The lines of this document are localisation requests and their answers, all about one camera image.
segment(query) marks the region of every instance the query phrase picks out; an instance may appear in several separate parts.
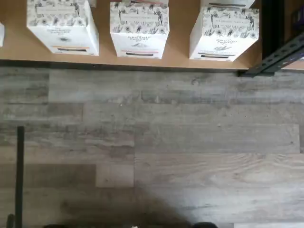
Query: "black object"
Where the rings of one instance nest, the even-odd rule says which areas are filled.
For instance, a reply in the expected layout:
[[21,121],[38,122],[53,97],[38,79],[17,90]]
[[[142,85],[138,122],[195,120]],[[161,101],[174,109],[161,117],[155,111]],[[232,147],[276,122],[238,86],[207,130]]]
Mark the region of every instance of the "black object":
[[17,174],[15,188],[15,215],[7,218],[6,228],[22,228],[22,197],[24,170],[24,127],[17,128]]
[[210,222],[201,222],[194,224],[192,228],[218,228],[218,227]]
[[241,76],[256,76],[261,73],[274,74],[283,67],[304,57],[304,33],[293,38],[281,48],[263,59],[262,63]]
[[250,68],[243,77],[254,77],[263,73],[267,68],[280,61],[287,52],[282,52],[284,47],[284,14],[285,0],[262,0],[262,62]]

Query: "floral pattern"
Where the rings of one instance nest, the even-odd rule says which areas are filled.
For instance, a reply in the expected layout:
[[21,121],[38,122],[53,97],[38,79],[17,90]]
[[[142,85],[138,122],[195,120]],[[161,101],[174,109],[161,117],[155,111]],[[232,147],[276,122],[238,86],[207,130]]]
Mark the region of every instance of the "floral pattern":
[[[88,17],[84,10],[86,0],[28,0],[28,26],[75,26],[86,27]],[[38,14],[38,7],[75,7],[74,13],[68,14]]]
[[[111,2],[110,11],[111,32],[168,35],[170,31],[168,5]],[[135,19],[123,20],[123,16],[134,16]],[[136,17],[148,17],[150,21]]]
[[[203,34],[218,38],[250,38],[259,37],[259,10],[203,7]],[[248,20],[248,26],[216,24],[215,19]]]

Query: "box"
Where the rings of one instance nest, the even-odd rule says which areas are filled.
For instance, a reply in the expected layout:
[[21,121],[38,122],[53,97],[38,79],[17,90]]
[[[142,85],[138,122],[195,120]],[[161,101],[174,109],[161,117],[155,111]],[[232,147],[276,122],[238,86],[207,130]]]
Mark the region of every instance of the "box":
[[99,54],[87,0],[28,0],[27,27],[52,53]]
[[0,47],[3,46],[4,33],[5,33],[5,31],[4,31],[4,25],[2,25],[2,24],[0,23]]
[[121,2],[149,3],[149,4],[169,4],[169,0],[122,0]]
[[258,9],[203,7],[190,35],[190,59],[234,61],[258,37]]
[[110,33],[118,57],[162,58],[168,5],[111,2]]
[[200,0],[200,7],[250,8],[256,0]]
[[91,6],[91,7],[96,7],[96,6],[97,6],[96,0],[88,0],[88,1],[89,1],[89,3],[90,3],[90,6]]

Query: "floor plank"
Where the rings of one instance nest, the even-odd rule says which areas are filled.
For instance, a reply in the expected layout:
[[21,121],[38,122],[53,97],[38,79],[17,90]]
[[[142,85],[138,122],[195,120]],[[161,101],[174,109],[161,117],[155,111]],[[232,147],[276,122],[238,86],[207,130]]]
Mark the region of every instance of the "floor plank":
[[137,122],[151,124],[303,124],[303,104],[138,104]]
[[134,72],[90,71],[88,74],[81,70],[51,70],[48,100],[129,104],[135,80]]
[[134,163],[97,165],[96,186],[98,188],[134,187]]
[[[0,187],[14,188],[15,165],[0,165]],[[63,164],[30,164],[24,167],[25,188],[94,187],[96,166]]]
[[300,228],[304,223],[252,223],[252,224],[235,224],[234,228]]
[[[0,146],[16,144],[16,126],[19,123],[0,125]],[[53,125],[27,123],[26,145],[48,147],[85,148],[86,146],[134,146],[133,126],[119,123],[100,123],[94,126]]]
[[[13,189],[0,190],[0,224],[14,211]],[[130,189],[39,188],[24,189],[24,226],[45,224],[132,224],[136,199]]]
[[303,103],[304,80],[293,76],[237,78],[234,74],[159,74],[140,77],[146,104]]
[[303,221],[303,188],[144,188],[141,210],[150,220],[191,223]]
[[49,71],[6,68],[0,73],[0,103],[45,104],[48,102]]
[[[50,148],[26,146],[26,164],[103,164],[129,165],[134,161],[131,147],[87,146],[85,148]],[[16,163],[16,147],[0,146],[0,164]]]
[[95,125],[100,122],[133,125],[135,123],[133,113],[133,105],[87,102],[84,104],[83,120],[86,125]]
[[47,121],[47,104],[0,104],[0,121]]
[[47,106],[48,120],[61,125],[82,123],[83,104],[49,103]]
[[301,185],[304,155],[136,154],[135,185],[262,188]]
[[136,153],[300,153],[294,124],[139,124]]

